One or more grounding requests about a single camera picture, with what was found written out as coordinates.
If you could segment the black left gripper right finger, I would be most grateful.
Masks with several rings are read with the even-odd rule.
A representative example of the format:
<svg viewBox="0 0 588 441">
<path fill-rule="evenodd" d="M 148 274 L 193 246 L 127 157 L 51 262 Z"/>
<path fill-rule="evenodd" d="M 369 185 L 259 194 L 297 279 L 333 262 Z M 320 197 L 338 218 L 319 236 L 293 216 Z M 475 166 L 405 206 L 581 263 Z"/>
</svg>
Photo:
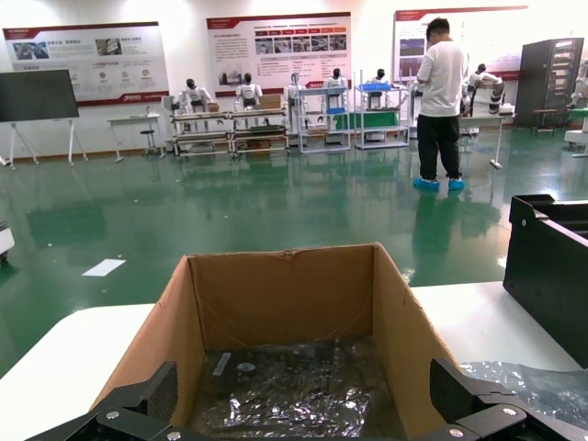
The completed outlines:
<svg viewBox="0 0 588 441">
<path fill-rule="evenodd" d="M 429 368 L 431 403 L 447 423 L 431 440 L 585 440 L 587 431 L 532 410 L 502 385 L 462 374 L 445 359 Z"/>
</svg>

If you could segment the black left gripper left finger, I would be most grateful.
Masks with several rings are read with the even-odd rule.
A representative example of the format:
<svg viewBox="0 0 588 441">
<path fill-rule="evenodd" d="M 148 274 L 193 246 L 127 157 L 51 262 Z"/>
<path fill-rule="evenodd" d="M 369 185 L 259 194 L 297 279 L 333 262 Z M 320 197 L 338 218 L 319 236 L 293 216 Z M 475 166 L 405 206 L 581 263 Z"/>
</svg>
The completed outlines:
<svg viewBox="0 0 588 441">
<path fill-rule="evenodd" d="M 191 440 L 172 424 L 178 405 L 178 374 L 164 362 L 145 381 L 116 387 L 91 411 L 31 438 L 37 441 Z"/>
</svg>

